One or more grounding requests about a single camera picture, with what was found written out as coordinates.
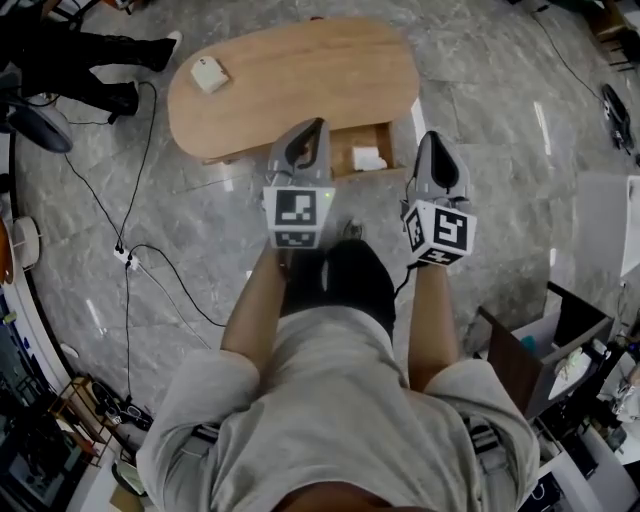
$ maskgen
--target black pants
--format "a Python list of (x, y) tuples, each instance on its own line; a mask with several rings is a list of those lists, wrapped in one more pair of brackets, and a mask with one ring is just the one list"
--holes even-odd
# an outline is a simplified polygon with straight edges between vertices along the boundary
[(173, 51), (173, 39), (136, 41), (61, 27), (43, 28), (15, 59), (23, 72), (23, 94), (60, 94), (117, 115), (133, 115), (138, 93), (133, 82), (102, 83), (90, 69), (133, 64), (162, 71)]
[[(327, 290), (322, 267), (328, 263)], [(393, 282), (373, 249), (361, 240), (345, 240), (326, 254), (295, 253), (281, 316), (320, 306), (348, 306), (377, 320), (391, 337), (396, 321)]]

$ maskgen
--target power strip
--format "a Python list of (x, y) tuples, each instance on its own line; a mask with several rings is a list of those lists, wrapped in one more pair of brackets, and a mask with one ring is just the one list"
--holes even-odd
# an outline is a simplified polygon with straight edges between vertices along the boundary
[(140, 263), (140, 260), (138, 259), (138, 257), (132, 255), (131, 259), (129, 259), (129, 251), (126, 249), (126, 247), (123, 247), (121, 250), (122, 252), (118, 251), (118, 249), (114, 249), (113, 255), (125, 265), (127, 264), (127, 262), (130, 262), (131, 268), (133, 270), (138, 270), (138, 263)]

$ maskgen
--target floor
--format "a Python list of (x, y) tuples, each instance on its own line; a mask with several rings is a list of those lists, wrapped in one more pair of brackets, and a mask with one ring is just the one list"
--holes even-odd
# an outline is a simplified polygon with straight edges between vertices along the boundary
[[(178, 28), (185, 35), (176, 61), (162, 74), (110, 66), (105, 80), (151, 80), (157, 115), (147, 165), (126, 242), (148, 242), (176, 264), (187, 288), (214, 320), (231, 313), (265, 240), (259, 159), (203, 166), (176, 146), (167, 122), (166, 93), (177, 65), (199, 48), (311, 16), (367, 15), (406, 35), (421, 75), (427, 124), (453, 139), (472, 172), (479, 218), (472, 256), (452, 267), (453, 305), (466, 350), (482, 345), (487, 326), (479, 305), (513, 327), (545, 307), (551, 277), (610, 315), (620, 297), (619, 279), (582, 264), (574, 255), (576, 177), (585, 170), (633, 173), (631, 160), (612, 148), (598, 101), (562, 66), (540, 26), (520, 6), (504, 0), (156, 0), (132, 17), (99, 6), (84, 30), (160, 38)], [(585, 22), (559, 8), (540, 14), (559, 51), (593, 88), (611, 83), (631, 111), (640, 106), (634, 74), (616, 74)], [(119, 225), (129, 204), (149, 129), (153, 98), (142, 86), (135, 118), (114, 126), (74, 126), (70, 159), (96, 189)], [(61, 100), (73, 121), (103, 121), (104, 112)], [(548, 138), (541, 127), (546, 124)], [(84, 184), (60, 156), (20, 139), (18, 192), (23, 214), (43, 233), (42, 257), (33, 277), (60, 342), (76, 348), (78, 369), (126, 394), (125, 280), (112, 255), (115, 236)], [(341, 188), (338, 213), (364, 220), (367, 239), (396, 283), (407, 251), (398, 218), (404, 182), (366, 179)], [(550, 267), (550, 249), (557, 258)], [(191, 327), (210, 344), (221, 330), (190, 305), (171, 269), (157, 254), (139, 253), (169, 290)], [(640, 271), (627, 280), (640, 284)], [(131, 385), (134, 401), (157, 409), (172, 372), (200, 341), (147, 276), (132, 273)], [(620, 302), (634, 316), (640, 286)], [(394, 335), (406, 359), (411, 291), (398, 299)]]

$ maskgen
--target oval wooden table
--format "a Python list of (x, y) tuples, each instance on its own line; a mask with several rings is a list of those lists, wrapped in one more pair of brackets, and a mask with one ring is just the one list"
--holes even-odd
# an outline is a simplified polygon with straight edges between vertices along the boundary
[[(194, 62), (205, 55), (218, 59), (231, 78), (213, 94), (191, 76)], [(169, 123), (185, 152), (221, 161), (322, 117), (332, 130), (332, 147), (342, 153), (337, 159), (349, 160), (350, 144), (375, 141), (389, 162), (388, 124), (409, 113), (418, 93), (411, 50), (390, 26), (369, 18), (317, 20), (255, 32), (192, 55), (171, 82)]]

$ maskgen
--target fiducial marker cube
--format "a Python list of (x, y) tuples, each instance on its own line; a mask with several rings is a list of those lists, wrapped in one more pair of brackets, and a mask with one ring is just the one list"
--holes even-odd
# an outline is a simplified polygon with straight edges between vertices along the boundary
[(453, 208), (417, 200), (403, 217), (411, 263), (448, 267), (473, 252), (477, 219)]
[(334, 196), (335, 189), (329, 187), (265, 187), (272, 247), (316, 249)]

